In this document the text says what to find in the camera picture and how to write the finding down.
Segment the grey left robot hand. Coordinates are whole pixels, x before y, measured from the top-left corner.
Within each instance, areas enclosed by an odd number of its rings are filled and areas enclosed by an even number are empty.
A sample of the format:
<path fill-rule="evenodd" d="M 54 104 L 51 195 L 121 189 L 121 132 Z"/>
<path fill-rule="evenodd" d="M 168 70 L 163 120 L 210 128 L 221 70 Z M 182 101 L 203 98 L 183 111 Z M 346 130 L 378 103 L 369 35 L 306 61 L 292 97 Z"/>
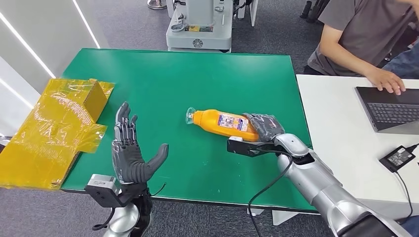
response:
<path fill-rule="evenodd" d="M 147 183 L 168 158 L 169 144 L 160 145 L 149 161 L 143 159 L 137 141 L 137 115 L 131 118 L 128 102 L 123 102 L 115 116 L 112 162 L 118 181 L 123 185 Z"/>

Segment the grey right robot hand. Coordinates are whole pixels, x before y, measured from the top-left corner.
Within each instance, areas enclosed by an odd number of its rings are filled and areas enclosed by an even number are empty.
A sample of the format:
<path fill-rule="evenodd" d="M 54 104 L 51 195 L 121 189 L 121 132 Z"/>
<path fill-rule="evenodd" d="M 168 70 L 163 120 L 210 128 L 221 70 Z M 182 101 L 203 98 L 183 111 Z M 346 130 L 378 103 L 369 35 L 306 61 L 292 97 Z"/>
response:
<path fill-rule="evenodd" d="M 260 142 L 271 142 L 277 135 L 284 134 L 285 130 L 274 115 L 243 113 L 258 133 Z"/>

